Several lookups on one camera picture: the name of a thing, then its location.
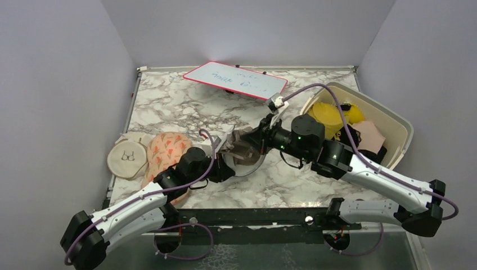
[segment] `brown fabric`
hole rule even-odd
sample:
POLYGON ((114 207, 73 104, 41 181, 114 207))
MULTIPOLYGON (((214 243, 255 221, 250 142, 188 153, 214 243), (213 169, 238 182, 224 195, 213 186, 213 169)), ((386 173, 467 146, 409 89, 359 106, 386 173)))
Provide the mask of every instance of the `brown fabric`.
POLYGON ((249 166, 257 163, 260 158, 260 153, 248 143, 240 140, 240 137, 243 134, 249 133, 251 131, 251 127, 234 130, 227 136, 227 140, 219 153, 232 156, 233 162, 236 165, 249 166))

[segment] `black metal frame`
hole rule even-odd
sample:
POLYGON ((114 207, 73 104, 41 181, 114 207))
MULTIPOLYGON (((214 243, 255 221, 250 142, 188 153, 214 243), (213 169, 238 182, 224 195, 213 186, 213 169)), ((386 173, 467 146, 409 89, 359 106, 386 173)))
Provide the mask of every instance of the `black metal frame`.
MULTIPOLYGON (((206 225, 214 243, 247 244, 323 244, 323 231, 360 230, 360 224, 342 226, 329 222, 328 208, 248 208, 248 209, 178 209, 180 223, 206 225), (282 227, 250 228, 250 226, 281 225, 282 227)), ((179 241, 177 234, 155 236, 156 243, 179 241)), ((181 245, 208 245, 208 233, 197 226, 181 228, 181 245)))

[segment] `glass surface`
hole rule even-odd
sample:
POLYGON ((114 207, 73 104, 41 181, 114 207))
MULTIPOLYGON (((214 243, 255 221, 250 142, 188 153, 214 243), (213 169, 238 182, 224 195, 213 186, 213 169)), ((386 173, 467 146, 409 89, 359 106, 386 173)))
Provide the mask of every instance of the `glass surface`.
MULTIPOLYGON (((373 247, 379 234, 355 233, 351 237, 346 251, 361 252, 373 247)), ((152 236, 140 236, 118 247, 97 269, 417 269, 404 232, 386 233, 381 248, 360 257, 339 255, 329 250, 326 244, 217 245, 208 257, 194 262, 164 260, 163 256, 155 256, 152 239, 152 236)), ((206 249, 206 246, 180 246, 174 255, 194 257, 206 249)))

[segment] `whiteboard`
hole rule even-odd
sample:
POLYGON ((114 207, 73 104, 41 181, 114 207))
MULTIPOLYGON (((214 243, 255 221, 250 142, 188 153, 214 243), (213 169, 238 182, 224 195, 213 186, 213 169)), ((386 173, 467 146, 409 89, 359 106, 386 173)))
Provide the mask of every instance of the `whiteboard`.
POLYGON ((281 93, 288 83, 288 80, 283 78, 213 61, 185 73, 183 77, 264 100, 281 93))

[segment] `cable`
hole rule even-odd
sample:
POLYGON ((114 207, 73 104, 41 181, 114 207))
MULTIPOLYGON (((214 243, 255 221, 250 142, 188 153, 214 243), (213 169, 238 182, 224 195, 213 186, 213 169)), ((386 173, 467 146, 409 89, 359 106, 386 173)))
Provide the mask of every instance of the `cable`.
MULTIPOLYGON (((213 143, 213 139, 212 139, 212 135, 210 135, 210 133, 205 130, 205 129, 199 129, 199 134, 201 133, 205 133, 207 134, 207 137, 209 138, 210 140, 210 145, 212 147, 212 153, 215 153, 215 146, 214 146, 214 143, 213 143)), ((210 164, 209 166, 207 167, 207 170, 205 170, 205 172, 199 176, 199 178, 197 178, 196 180, 188 183, 188 184, 183 184, 181 186, 177 186, 177 187, 171 187, 171 188, 166 188, 164 190, 157 190, 157 191, 151 191, 151 192, 148 192, 146 194, 143 194, 143 197, 149 197, 151 195, 156 195, 156 194, 161 194, 161 193, 165 193, 165 192, 169 192, 169 191, 174 191, 174 190, 180 190, 182 188, 187 188, 189 186, 192 186, 194 185, 195 183, 197 183, 198 181, 204 179, 210 172, 210 170, 212 169, 212 166, 214 165, 214 160, 215 158, 212 158, 210 159, 210 164)), ((140 200, 141 198, 138 196, 134 199, 132 199, 131 201, 129 202, 126 202, 124 205, 121 205, 120 207, 114 209, 113 211, 107 213, 105 215, 106 218, 110 218, 111 216, 113 216, 114 214, 116 214, 117 212, 123 210, 124 208, 130 206, 131 204, 135 203, 136 201, 140 200)), ((76 239, 73 241, 73 243, 71 244, 70 248, 68 249, 68 251, 66 252, 66 255, 65 255, 65 260, 64 260, 64 263, 67 265, 67 266, 72 266, 73 263, 69 261, 69 258, 70 258, 70 255, 71 255, 71 252, 73 252, 73 249, 76 247, 76 245, 78 244, 79 240, 81 240, 81 238, 83 238, 83 236, 88 233, 92 228, 94 228, 95 226, 97 226, 98 224, 100 224, 101 222, 103 222, 103 219, 98 219, 97 221, 93 222, 91 225, 88 226, 88 228, 86 228, 83 232, 81 232, 79 234, 78 237, 76 237, 76 239)))
MULTIPOLYGON (((288 95, 287 97, 283 98, 283 101, 287 101, 289 99, 291 99, 292 97, 298 95, 299 93, 307 90, 307 89, 310 89, 312 87, 316 87, 316 86, 320 86, 320 87, 323 87, 324 89, 326 89, 330 95, 333 97, 333 100, 335 101, 336 105, 339 105, 339 100, 338 98, 336 97, 336 95, 334 94, 334 92, 330 89, 330 87, 328 87, 327 85, 324 85, 322 83, 312 83, 310 85, 307 85, 301 89, 298 89, 297 91, 295 91, 294 93, 288 95)), ((353 152, 355 153, 356 156, 358 156, 358 158, 364 163, 366 164, 368 167, 370 167, 372 170, 374 170, 377 174, 382 174, 386 177, 388 177, 389 179, 405 186, 405 187, 408 187, 412 190, 415 190, 415 191, 419 191, 421 192, 421 189, 418 188, 418 187, 415 187, 387 172, 382 172, 378 167, 374 166, 371 164, 371 162, 367 161, 366 158, 361 155, 361 153, 358 151, 358 148, 356 147, 356 144, 354 143, 354 140, 353 140, 353 137, 351 136, 351 132, 349 131, 349 128, 348 128, 348 125, 347 125, 347 121, 346 121, 346 118, 344 117, 344 114, 343 114, 343 110, 341 109, 341 106, 337 106, 338 108, 338 111, 340 112, 340 116, 341 116, 341 121, 343 122, 343 127, 346 131, 346 134, 348 135, 348 138, 349 138, 349 142, 351 143, 351 147, 353 148, 353 152)), ((454 213, 452 213, 451 215, 448 215, 447 217, 443 217, 442 220, 443 221, 446 221, 448 219, 451 219, 451 218, 454 218, 455 216, 457 216, 459 214, 459 207, 457 206, 457 204, 455 204, 453 201, 451 201, 450 199, 444 197, 444 196, 441 196, 435 192, 432 192, 432 191, 427 191, 425 190, 424 191, 425 194, 428 194, 428 195, 431 195, 432 197, 435 197, 439 200, 442 200, 442 201, 445 201, 446 203, 450 204, 453 208, 454 208, 454 213)))
POLYGON ((340 255, 345 255, 345 256, 352 256, 352 257, 357 257, 357 256, 364 256, 364 255, 368 255, 368 254, 371 254, 373 253, 374 251, 376 251, 380 246, 381 244, 383 243, 383 239, 384 239, 384 226, 382 223, 379 223, 379 225, 381 226, 381 231, 380 231, 380 234, 379 234, 379 241, 376 243, 376 245, 368 250, 368 251, 364 251, 364 252, 360 252, 360 253, 348 253, 348 252, 343 252, 342 250, 336 250, 334 248, 332 248, 330 246, 330 244, 328 244, 328 242, 325 241, 325 243, 330 246, 331 250, 336 252, 336 253, 339 253, 340 255))
POLYGON ((205 225, 202 225, 202 224, 199 224, 199 223, 183 223, 183 224, 170 226, 170 227, 167 227, 167 228, 157 229, 156 232, 167 231, 167 230, 170 230, 170 229, 175 229, 175 228, 183 227, 183 226, 198 226, 198 227, 201 227, 201 228, 205 229, 210 236, 210 245, 209 245, 208 250, 200 256, 190 257, 190 258, 180 257, 180 256, 168 255, 168 253, 162 253, 161 251, 159 251, 158 247, 156 246, 156 242, 154 242, 154 248, 156 249, 156 255, 161 254, 162 256, 164 256, 165 259, 173 258, 173 259, 178 259, 178 260, 200 260, 200 259, 206 257, 207 255, 209 255, 209 253, 212 251, 212 248, 214 247, 214 236, 212 235, 212 232, 210 231, 210 229, 205 225))

